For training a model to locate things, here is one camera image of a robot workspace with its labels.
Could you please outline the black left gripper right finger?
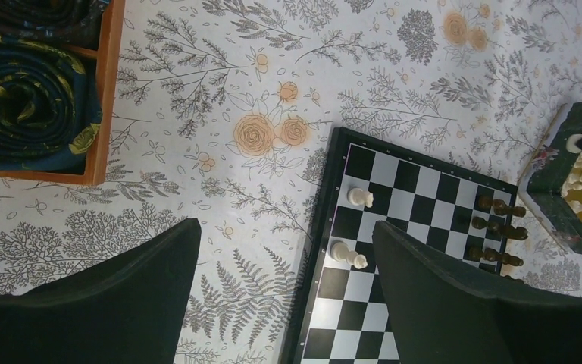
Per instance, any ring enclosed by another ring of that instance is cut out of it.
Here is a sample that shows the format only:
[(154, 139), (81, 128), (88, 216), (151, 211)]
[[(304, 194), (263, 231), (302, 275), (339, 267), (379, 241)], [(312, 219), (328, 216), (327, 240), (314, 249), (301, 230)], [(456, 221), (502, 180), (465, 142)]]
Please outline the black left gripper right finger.
[(491, 274), (385, 221), (372, 240), (403, 363), (582, 363), (582, 297)]

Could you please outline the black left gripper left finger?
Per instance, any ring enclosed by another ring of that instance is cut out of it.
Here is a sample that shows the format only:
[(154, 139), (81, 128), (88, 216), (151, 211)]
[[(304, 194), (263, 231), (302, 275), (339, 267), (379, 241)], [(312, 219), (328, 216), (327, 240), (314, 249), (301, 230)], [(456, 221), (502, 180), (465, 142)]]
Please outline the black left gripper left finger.
[(201, 226), (157, 237), (22, 295), (0, 296), (0, 363), (171, 363)]

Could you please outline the gold metal tin box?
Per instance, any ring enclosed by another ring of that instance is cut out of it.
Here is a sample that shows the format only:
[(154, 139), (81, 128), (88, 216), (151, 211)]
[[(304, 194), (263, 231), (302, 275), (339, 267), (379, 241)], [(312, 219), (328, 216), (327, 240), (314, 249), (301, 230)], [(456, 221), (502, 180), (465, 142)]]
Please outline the gold metal tin box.
[(560, 247), (582, 255), (582, 102), (563, 105), (519, 180), (519, 196)]

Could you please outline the white chess piece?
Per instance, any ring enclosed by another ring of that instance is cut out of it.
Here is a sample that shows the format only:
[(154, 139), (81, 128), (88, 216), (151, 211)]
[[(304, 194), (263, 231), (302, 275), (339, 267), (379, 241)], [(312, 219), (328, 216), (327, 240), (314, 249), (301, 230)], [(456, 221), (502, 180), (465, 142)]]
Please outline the white chess piece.
[(347, 199), (354, 206), (371, 208), (374, 203), (374, 194), (360, 187), (354, 187), (347, 193)]
[(351, 249), (345, 242), (335, 240), (329, 251), (330, 257), (341, 263), (347, 263), (354, 268), (361, 270), (368, 267), (368, 261), (365, 255)]

